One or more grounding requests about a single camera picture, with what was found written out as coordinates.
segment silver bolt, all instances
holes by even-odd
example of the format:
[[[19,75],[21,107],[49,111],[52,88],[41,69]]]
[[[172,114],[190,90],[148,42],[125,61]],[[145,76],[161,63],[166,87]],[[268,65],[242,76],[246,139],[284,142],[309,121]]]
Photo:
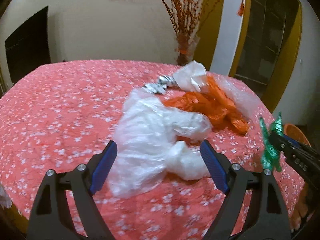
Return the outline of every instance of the silver bolt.
[[[80,164],[80,165],[78,165],[78,167],[77,167],[78,171],[84,171],[85,168],[86,168],[85,164]]]
[[[264,172],[264,174],[266,174],[267,176],[271,175],[271,170],[269,170],[269,169],[265,169],[263,172]]]
[[[238,163],[234,163],[234,164],[232,165],[232,168],[233,168],[234,170],[236,170],[236,171],[239,171],[239,169],[241,168],[241,166],[240,166]]]
[[[47,171],[47,176],[52,176],[54,174],[54,170],[48,170]]]

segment red tassel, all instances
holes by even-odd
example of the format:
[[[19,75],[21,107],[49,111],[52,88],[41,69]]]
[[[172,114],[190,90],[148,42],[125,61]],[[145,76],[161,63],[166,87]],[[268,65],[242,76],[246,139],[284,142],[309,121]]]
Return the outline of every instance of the red tassel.
[[[243,16],[243,12],[244,12],[244,0],[242,0],[241,4],[240,4],[240,8],[237,12],[237,15],[239,15],[240,17]]]

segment orange plastic bag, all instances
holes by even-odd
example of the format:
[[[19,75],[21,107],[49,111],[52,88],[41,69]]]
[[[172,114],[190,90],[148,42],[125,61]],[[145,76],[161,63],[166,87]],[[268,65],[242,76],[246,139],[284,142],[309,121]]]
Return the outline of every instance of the orange plastic bag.
[[[204,114],[212,125],[228,120],[239,134],[245,134],[249,130],[248,123],[236,109],[234,102],[217,86],[213,77],[208,77],[207,93],[187,92],[181,97],[165,101],[164,105]]]

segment orange basket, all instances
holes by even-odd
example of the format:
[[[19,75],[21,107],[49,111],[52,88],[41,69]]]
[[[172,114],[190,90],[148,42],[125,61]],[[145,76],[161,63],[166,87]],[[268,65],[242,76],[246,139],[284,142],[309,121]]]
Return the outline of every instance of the orange basket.
[[[311,146],[303,132],[293,124],[287,123],[284,125],[284,134],[300,143]]]

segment floral tablecloth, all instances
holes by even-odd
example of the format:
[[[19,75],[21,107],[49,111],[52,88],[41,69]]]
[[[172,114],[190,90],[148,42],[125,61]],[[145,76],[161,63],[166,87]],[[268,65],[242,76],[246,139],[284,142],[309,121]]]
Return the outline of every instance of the floral tablecloth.
[[[0,99],[0,181],[27,218],[41,180],[48,169],[65,172],[100,153],[117,127],[122,104],[134,87],[171,75],[178,66],[118,60],[89,60],[44,65],[20,80]],[[239,88],[253,93],[244,83]],[[181,95],[169,91],[165,98]],[[213,131],[209,141],[232,162],[261,171],[263,151],[258,118],[273,117],[261,103],[241,137],[225,128]],[[303,180],[281,159],[275,173],[289,213]],[[67,194],[78,232],[83,227]],[[224,195],[211,178],[185,182],[168,176],[151,192],[131,199],[111,195],[105,184],[95,202],[116,239],[201,239],[217,214]],[[250,194],[234,232],[242,228]]]

